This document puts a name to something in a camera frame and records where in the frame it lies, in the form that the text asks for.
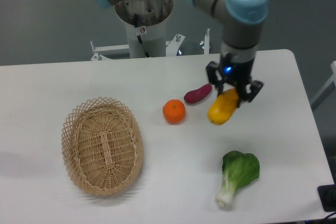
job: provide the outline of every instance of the gray floor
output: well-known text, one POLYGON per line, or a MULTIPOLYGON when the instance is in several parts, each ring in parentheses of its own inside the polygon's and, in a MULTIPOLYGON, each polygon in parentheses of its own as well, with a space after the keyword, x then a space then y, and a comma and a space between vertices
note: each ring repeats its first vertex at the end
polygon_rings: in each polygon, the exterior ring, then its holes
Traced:
MULTIPOLYGON (((91 40, 96 46, 127 43, 114 10, 100 9, 93 0, 0 0, 0 7, 0 66, 86 61, 92 56, 91 40)), ((260 50, 293 51, 309 99, 332 75, 335 13, 336 0, 270 2, 260 50)), ((197 53, 196 45, 207 27, 211 28, 213 52, 219 52, 220 25, 186 0, 174 0, 168 38, 176 33, 185 35, 185 50, 197 53)), ((335 105, 336 92, 314 113, 328 156, 336 155, 335 105)))

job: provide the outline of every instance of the white table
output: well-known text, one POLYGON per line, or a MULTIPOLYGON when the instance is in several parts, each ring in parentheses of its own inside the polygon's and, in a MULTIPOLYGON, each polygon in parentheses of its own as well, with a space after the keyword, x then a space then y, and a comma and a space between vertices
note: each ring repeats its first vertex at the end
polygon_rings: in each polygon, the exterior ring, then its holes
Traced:
POLYGON ((162 106, 207 83, 218 55, 0 67, 0 223, 271 223, 317 219, 317 193, 332 184, 295 58, 258 52, 255 79, 265 82, 223 126, 206 112, 216 98, 187 106, 168 125, 162 106), (139 179, 124 194, 87 196, 71 182, 61 154, 67 115, 87 99, 112 97, 134 113, 144 141, 139 179), (215 203, 222 157, 254 153, 260 178, 230 211, 215 203))

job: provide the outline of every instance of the blue light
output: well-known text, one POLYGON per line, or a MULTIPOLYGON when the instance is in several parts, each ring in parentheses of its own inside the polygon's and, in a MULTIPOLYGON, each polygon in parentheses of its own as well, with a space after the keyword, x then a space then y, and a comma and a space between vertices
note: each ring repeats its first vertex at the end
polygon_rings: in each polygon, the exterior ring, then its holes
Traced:
POLYGON ((226 72, 226 73, 230 73, 231 70, 232 70, 232 67, 227 67, 227 68, 224 69, 224 72, 226 72))

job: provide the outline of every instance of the orange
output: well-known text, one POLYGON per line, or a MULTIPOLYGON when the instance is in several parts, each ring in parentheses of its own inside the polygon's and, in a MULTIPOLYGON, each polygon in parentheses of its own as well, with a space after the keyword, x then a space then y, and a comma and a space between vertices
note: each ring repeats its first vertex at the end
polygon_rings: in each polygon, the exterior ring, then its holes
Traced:
POLYGON ((171 124, 180 123, 185 118, 185 106, 180 100, 168 101, 162 109, 164 118, 171 124))

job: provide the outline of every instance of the bolt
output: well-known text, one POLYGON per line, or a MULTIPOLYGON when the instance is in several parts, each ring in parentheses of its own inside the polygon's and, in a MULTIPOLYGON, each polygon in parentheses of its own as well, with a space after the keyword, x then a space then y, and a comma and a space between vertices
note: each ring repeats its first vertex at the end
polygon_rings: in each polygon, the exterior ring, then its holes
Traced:
POLYGON ((182 37, 181 37, 181 34, 177 34, 176 35, 176 42, 180 42, 180 39, 181 39, 182 37))
POLYGON ((93 45, 93 41, 90 41, 90 43, 91 43, 92 51, 95 51, 96 48, 95 48, 94 45, 93 45))

